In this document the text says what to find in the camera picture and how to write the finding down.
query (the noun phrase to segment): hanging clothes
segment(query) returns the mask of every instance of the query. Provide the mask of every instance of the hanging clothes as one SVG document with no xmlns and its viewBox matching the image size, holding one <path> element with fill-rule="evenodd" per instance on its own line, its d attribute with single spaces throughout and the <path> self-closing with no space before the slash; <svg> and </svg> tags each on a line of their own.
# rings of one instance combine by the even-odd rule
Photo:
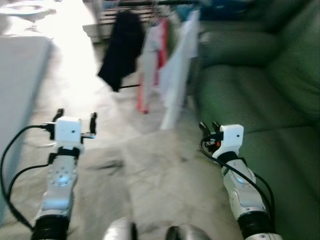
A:
<svg viewBox="0 0 320 240">
<path fill-rule="evenodd" d="M 98 73 L 114 92 L 122 78 L 136 71 L 136 59 L 144 44 L 145 32 L 139 15 L 127 10 L 117 13 L 109 46 Z"/>
</svg>

